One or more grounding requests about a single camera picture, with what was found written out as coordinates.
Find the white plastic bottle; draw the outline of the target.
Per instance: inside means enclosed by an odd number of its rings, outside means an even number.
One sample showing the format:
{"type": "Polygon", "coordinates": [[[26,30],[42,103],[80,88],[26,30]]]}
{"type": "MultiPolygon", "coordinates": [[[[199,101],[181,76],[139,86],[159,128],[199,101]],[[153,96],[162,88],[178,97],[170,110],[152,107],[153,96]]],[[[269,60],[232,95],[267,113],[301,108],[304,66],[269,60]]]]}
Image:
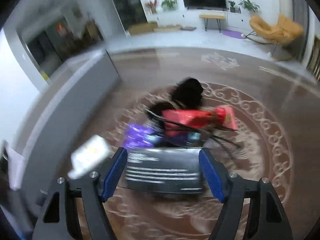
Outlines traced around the white plastic bottle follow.
{"type": "Polygon", "coordinates": [[[72,168],[68,177],[78,179],[110,157],[111,146],[107,141],[94,135],[71,154],[72,168]]]}

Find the green potted plant left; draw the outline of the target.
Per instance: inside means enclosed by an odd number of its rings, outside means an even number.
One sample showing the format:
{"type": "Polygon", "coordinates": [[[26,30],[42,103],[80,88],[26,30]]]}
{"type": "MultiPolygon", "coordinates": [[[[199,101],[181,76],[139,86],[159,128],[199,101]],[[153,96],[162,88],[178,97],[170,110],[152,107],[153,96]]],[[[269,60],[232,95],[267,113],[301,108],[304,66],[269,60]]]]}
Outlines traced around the green potted plant left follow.
{"type": "Polygon", "coordinates": [[[163,0],[161,7],[164,11],[176,10],[178,7],[178,0],[163,0]]]}

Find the red flowers vase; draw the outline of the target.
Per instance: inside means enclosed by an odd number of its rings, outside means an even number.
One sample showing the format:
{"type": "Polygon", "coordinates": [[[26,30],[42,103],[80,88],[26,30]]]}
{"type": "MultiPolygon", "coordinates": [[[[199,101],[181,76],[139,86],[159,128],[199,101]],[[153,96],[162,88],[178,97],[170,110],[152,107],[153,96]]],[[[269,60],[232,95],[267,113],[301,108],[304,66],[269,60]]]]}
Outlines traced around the red flowers vase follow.
{"type": "Polygon", "coordinates": [[[152,14],[157,14],[157,4],[158,4],[158,0],[148,0],[145,3],[145,6],[151,11],[152,14]]]}

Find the dark glass display cabinet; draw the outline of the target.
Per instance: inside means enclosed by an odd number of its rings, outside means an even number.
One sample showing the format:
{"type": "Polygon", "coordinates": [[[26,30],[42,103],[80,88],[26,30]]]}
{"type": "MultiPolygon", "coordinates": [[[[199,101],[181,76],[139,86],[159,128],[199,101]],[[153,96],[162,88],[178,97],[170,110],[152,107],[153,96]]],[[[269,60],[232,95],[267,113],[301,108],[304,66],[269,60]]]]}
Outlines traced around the dark glass display cabinet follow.
{"type": "Polygon", "coordinates": [[[126,31],[134,24],[147,22],[140,0],[113,0],[113,2],[126,31]]]}

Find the black sticks bundle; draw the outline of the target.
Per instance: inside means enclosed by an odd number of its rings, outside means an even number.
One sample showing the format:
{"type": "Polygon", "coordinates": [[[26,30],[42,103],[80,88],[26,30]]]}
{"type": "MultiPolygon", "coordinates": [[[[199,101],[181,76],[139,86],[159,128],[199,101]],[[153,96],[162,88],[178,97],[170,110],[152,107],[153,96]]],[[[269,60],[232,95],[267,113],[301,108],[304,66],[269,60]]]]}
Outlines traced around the black sticks bundle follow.
{"type": "Polygon", "coordinates": [[[165,145],[177,147],[203,147],[206,142],[211,140],[228,153],[231,153],[232,150],[239,150],[242,148],[239,143],[216,134],[217,131],[235,131],[217,128],[213,125],[208,125],[202,129],[194,129],[176,122],[168,121],[160,116],[156,116],[156,120],[151,121],[154,124],[157,134],[163,138],[163,143],[165,145]]]}

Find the black text box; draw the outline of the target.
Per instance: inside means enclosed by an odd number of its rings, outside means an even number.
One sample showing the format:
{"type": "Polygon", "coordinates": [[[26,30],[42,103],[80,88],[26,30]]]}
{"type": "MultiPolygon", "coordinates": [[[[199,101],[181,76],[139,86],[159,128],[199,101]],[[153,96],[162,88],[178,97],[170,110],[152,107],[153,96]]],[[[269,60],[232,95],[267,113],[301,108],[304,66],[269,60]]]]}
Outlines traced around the black text box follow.
{"type": "Polygon", "coordinates": [[[200,147],[128,150],[121,187],[160,194],[200,194],[203,176],[200,147]]]}

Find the black round object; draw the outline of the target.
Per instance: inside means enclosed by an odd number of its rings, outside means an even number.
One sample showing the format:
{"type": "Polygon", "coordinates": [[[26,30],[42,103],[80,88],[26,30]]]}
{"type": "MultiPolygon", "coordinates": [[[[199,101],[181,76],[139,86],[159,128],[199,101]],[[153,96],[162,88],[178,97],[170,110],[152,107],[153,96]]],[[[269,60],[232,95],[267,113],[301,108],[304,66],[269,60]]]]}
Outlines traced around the black round object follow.
{"type": "Polygon", "coordinates": [[[203,88],[195,78],[181,81],[169,93],[168,101],[160,101],[148,108],[146,115],[150,120],[156,116],[178,120],[178,114],[186,110],[198,110],[202,106],[203,88]]]}

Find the purple cap tube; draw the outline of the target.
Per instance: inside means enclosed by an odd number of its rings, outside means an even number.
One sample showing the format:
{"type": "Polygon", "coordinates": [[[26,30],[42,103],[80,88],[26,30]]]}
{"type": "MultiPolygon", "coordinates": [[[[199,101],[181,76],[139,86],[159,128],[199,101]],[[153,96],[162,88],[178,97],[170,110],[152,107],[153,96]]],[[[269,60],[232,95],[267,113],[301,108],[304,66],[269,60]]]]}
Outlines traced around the purple cap tube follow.
{"type": "Polygon", "coordinates": [[[162,141],[162,137],[151,128],[137,124],[128,124],[125,131],[123,148],[152,148],[162,141]]]}

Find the yellow lounge chair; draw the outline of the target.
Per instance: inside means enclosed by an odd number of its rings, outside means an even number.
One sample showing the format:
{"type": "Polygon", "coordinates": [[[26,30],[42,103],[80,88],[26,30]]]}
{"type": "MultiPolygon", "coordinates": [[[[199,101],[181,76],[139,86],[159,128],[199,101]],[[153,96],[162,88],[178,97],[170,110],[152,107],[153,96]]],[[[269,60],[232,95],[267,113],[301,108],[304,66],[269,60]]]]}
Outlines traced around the yellow lounge chair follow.
{"type": "Polygon", "coordinates": [[[249,25],[252,31],[245,37],[255,34],[268,43],[276,45],[291,44],[304,33],[304,29],[299,23],[294,22],[283,14],[279,14],[275,25],[268,24],[258,14],[254,14],[249,20],[249,25]]]}

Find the green potted plant right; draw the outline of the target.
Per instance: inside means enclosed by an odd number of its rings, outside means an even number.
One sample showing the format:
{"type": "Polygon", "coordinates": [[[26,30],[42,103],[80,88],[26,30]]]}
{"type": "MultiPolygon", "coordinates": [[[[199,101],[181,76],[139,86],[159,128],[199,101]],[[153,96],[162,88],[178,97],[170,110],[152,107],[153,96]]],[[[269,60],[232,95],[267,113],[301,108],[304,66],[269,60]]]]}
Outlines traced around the green potted plant right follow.
{"type": "Polygon", "coordinates": [[[260,9],[259,5],[257,5],[254,2],[251,2],[250,0],[240,0],[239,5],[243,7],[245,10],[254,13],[258,13],[260,9]]]}

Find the wooden bench black legs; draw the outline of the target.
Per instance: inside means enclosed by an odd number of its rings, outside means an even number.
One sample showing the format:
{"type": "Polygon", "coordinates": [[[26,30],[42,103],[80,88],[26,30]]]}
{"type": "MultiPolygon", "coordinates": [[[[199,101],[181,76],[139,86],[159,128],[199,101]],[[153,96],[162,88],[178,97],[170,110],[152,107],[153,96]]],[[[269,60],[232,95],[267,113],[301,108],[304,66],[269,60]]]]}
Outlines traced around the wooden bench black legs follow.
{"type": "Polygon", "coordinates": [[[221,21],[226,20],[225,15],[206,15],[206,14],[201,14],[199,16],[199,18],[203,19],[205,31],[207,31],[207,29],[208,29],[208,21],[209,20],[216,20],[218,30],[219,30],[219,32],[221,32],[221,21]]]}

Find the grey white storage box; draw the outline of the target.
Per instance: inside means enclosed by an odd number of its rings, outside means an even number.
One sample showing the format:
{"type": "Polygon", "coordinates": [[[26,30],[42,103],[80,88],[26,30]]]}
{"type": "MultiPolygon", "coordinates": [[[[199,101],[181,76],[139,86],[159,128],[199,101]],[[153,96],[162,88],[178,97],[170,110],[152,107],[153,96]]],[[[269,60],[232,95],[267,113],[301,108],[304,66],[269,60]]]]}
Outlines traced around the grey white storage box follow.
{"type": "Polygon", "coordinates": [[[53,74],[6,148],[13,157],[11,188],[27,205],[48,189],[83,126],[119,79],[104,49],[72,57],[53,74]]]}

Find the green potted plant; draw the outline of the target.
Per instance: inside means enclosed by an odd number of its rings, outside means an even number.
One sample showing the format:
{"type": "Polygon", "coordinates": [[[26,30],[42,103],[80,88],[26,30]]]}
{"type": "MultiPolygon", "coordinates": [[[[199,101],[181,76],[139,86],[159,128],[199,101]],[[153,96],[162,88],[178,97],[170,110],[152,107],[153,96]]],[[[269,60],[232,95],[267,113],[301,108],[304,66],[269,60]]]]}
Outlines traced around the green potted plant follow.
{"type": "Polygon", "coordinates": [[[243,7],[245,10],[254,13],[258,13],[260,9],[259,5],[257,5],[254,2],[251,2],[250,0],[240,0],[239,5],[243,7]]]}
{"type": "Polygon", "coordinates": [[[178,7],[178,0],[163,0],[161,7],[164,11],[176,10],[178,7]]]}

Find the white tv cabinet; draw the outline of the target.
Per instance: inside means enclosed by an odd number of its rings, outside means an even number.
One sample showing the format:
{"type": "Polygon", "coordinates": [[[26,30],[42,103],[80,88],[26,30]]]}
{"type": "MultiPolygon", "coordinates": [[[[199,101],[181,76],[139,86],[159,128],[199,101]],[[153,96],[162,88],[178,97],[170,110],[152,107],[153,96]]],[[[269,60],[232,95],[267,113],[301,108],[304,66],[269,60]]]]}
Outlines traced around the white tv cabinet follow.
{"type": "MultiPolygon", "coordinates": [[[[249,25],[250,16],[248,13],[237,13],[229,11],[217,10],[175,10],[163,11],[157,14],[149,14],[146,16],[148,22],[157,22],[158,25],[182,25],[184,27],[196,27],[204,30],[203,19],[201,14],[206,15],[225,15],[226,20],[221,21],[221,29],[231,29],[237,31],[252,31],[249,25]]],[[[208,21],[208,29],[218,29],[216,20],[208,21]]]]}

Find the brown cardboard box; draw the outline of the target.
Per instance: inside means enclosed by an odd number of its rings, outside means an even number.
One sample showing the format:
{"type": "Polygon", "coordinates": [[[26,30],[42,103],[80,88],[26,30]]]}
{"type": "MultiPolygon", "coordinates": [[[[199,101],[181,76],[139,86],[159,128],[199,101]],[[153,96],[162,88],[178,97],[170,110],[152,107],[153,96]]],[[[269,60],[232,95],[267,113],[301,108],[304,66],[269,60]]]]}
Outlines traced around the brown cardboard box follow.
{"type": "Polygon", "coordinates": [[[157,22],[140,23],[130,26],[128,28],[128,32],[131,36],[133,36],[145,33],[152,33],[156,28],[158,28],[157,22]]]}

